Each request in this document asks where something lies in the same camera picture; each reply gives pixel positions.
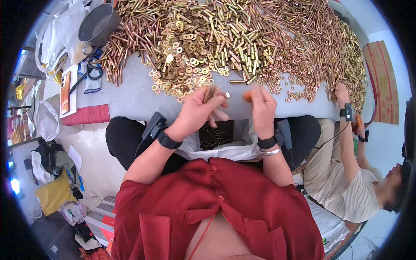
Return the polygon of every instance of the person's arm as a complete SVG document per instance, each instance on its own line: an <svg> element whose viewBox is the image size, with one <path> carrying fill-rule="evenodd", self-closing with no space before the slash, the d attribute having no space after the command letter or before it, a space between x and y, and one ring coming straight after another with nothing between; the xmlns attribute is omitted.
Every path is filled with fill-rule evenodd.
<svg viewBox="0 0 416 260"><path fill-rule="evenodd" d="M365 137L364 124L358 123L357 119L354 121L354 124L357 125L357 134L360 137L364 138ZM358 166L362 169L367 169L367 167L370 165L370 163L367 161L367 158L365 157L365 143L361 142L360 140L358 141L358 146L357 146L357 163L358 163Z"/></svg>
<svg viewBox="0 0 416 260"><path fill-rule="evenodd" d="M277 106L276 100L260 85L252 88L251 99L253 101L254 131L262 140L271 138L275 134L273 121ZM279 148L276 144L266 151L274 151ZM279 187L295 184L292 172L282 152L263 157L263 173Z"/></svg>
<svg viewBox="0 0 416 260"><path fill-rule="evenodd" d="M186 97L181 112L175 122L165 129L165 133L170 139L180 142L185 137L198 131L210 117L210 124L216 127L211 113L218 106L228 107L225 101L225 94L217 90L214 96L203 104L206 88L200 88ZM165 148L155 140L142 154L140 154L123 178L126 180L152 184L162 173L163 168L174 150Z"/></svg>
<svg viewBox="0 0 416 260"><path fill-rule="evenodd" d="M165 133L175 142L182 141L180 131L174 128L173 125L168 127ZM156 139L134 160L126 175L124 175L123 182L131 180L143 184L152 184L160 176L167 160L174 151L161 146Z"/></svg>
<svg viewBox="0 0 416 260"><path fill-rule="evenodd" d="M348 90L342 83L338 83L336 86L335 94L338 99L340 108L345 108L345 103L349 103ZM344 174L348 183L351 183L354 179L360 167L354 156L354 141L352 138L352 126L345 120L345 117L341 117L339 134L339 144L341 146L341 161L344 166Z"/></svg>

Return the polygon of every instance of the beige shirt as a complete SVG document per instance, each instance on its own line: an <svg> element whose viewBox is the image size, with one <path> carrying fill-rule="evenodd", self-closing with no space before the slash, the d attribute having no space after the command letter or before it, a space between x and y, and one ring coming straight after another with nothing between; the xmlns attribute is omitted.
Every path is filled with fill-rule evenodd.
<svg viewBox="0 0 416 260"><path fill-rule="evenodd" d="M369 220L380 210L373 187L382 180L378 169L360 169L348 185L342 162L331 165L330 174L316 199L327 210L343 220L360 223Z"/></svg>

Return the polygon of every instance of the silver bangle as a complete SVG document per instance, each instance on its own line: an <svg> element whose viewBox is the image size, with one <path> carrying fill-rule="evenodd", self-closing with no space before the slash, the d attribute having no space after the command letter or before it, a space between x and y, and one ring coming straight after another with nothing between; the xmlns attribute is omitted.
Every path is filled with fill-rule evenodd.
<svg viewBox="0 0 416 260"><path fill-rule="evenodd" d="M270 152L263 152L262 150L260 150L260 151L261 151L261 156L272 156L272 155L275 155L275 154L279 153L281 151L281 149L277 148L276 150L270 151Z"/></svg>

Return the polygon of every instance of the person's hand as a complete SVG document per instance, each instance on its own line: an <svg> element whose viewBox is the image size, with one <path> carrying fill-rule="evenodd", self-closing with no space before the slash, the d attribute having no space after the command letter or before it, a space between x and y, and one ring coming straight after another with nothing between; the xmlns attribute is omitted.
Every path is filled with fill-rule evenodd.
<svg viewBox="0 0 416 260"><path fill-rule="evenodd" d="M340 108L345 107L345 103L349 103L348 90L341 82L335 87L335 95L337 96L338 105Z"/></svg>
<svg viewBox="0 0 416 260"><path fill-rule="evenodd" d="M357 129L355 131L356 135L359 135L362 138L365 138L364 123L363 123L363 120L361 119L360 116L355 115L355 119L354 119L354 122L353 122L353 129Z"/></svg>
<svg viewBox="0 0 416 260"><path fill-rule="evenodd" d="M275 134L276 100L260 85L251 89L253 101L253 126L259 138L269 139Z"/></svg>
<svg viewBox="0 0 416 260"><path fill-rule="evenodd" d="M203 87L185 98L178 118L165 130L165 133L170 139L176 142L182 141L185 137L198 131L208 119L212 127L217 127L213 113L225 114L216 109L219 106L227 108L228 103L225 100L225 94L220 89L217 89L213 97L203 104L202 102L206 93L207 88ZM221 119L226 121L228 120L228 116L226 118L221 117Z"/></svg>

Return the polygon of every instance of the pile of metal parts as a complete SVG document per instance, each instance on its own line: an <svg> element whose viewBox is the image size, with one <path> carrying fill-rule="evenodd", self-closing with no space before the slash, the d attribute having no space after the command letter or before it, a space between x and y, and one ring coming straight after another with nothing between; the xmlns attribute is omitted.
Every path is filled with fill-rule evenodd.
<svg viewBox="0 0 416 260"><path fill-rule="evenodd" d="M356 112L362 109L358 40L326 0L118 0L115 9L120 31L110 36L99 62L117 85L127 57L137 52L153 67L155 93L165 91L178 102L213 84L211 71L228 76L234 70L242 79L231 84L256 81L273 94L283 91L279 74L289 73L290 83L305 89L287 91L286 101L312 102L323 81L328 99L336 101L335 85L343 82Z"/></svg>
<svg viewBox="0 0 416 260"><path fill-rule="evenodd" d="M226 122L218 121L216 123L217 127L212 128L206 122L198 131L199 146L204 151L233 142L234 120L228 120Z"/></svg>

